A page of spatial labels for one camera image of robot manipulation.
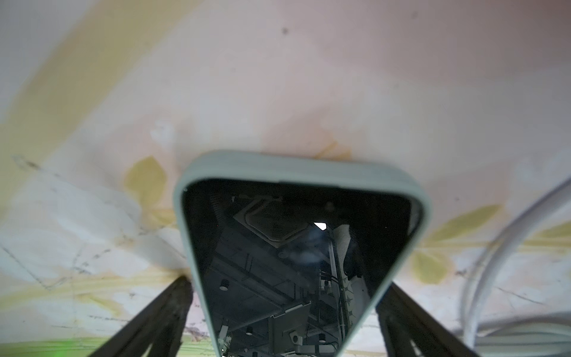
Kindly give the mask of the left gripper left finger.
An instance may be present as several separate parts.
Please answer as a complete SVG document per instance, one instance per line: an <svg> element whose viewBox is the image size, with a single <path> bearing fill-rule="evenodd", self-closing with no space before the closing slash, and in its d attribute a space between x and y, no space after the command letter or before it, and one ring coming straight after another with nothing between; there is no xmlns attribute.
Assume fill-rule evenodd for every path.
<svg viewBox="0 0 571 357"><path fill-rule="evenodd" d="M176 356L192 303L192 284L182 275L91 356Z"/></svg>

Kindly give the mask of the phone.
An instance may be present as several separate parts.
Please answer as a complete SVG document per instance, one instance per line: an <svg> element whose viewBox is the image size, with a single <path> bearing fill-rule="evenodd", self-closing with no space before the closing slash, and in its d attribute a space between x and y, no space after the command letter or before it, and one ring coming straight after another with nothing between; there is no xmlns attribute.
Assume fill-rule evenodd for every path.
<svg viewBox="0 0 571 357"><path fill-rule="evenodd" d="M217 356L341 356L428 224L387 164L215 151L175 186Z"/></svg>

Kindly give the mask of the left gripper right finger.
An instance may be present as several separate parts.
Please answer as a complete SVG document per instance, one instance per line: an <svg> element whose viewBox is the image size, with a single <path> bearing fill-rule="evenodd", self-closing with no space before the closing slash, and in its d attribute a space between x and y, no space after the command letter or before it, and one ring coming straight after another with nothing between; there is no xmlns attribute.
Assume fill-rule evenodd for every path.
<svg viewBox="0 0 571 357"><path fill-rule="evenodd" d="M389 356L476 356L396 284L391 284L376 312Z"/></svg>

